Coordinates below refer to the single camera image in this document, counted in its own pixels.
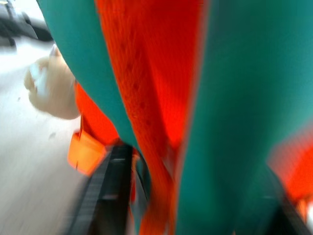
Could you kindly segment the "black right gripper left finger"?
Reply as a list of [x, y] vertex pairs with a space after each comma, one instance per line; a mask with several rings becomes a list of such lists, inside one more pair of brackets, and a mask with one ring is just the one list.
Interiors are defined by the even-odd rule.
[[115, 145], [88, 178], [75, 204], [69, 235], [126, 235], [133, 149]]

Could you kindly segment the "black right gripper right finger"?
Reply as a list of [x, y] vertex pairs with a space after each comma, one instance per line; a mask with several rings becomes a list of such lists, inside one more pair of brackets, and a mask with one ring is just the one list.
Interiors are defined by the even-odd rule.
[[282, 197], [281, 235], [313, 235], [313, 229], [307, 225], [310, 203], [313, 203], [313, 193], [296, 200], [295, 203], [287, 195]]

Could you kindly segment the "orange and teal knitted cloth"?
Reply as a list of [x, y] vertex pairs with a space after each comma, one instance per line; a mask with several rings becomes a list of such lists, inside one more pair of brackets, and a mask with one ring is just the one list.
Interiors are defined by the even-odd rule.
[[37, 0], [133, 149], [135, 235], [281, 235], [313, 193], [313, 0]]

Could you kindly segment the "cream plush pendant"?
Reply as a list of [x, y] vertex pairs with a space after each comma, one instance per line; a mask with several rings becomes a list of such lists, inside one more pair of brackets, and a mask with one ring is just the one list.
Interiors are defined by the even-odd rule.
[[56, 44], [48, 56], [29, 66], [24, 77], [30, 103], [39, 111], [62, 119], [80, 116], [74, 85], [75, 77]]

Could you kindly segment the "dark grey blurred object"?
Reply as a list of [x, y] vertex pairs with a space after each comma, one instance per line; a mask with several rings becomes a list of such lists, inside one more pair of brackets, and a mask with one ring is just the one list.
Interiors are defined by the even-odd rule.
[[25, 12], [15, 7], [15, 0], [0, 0], [0, 47], [16, 48], [15, 39], [20, 37], [53, 41], [44, 21], [32, 21]]

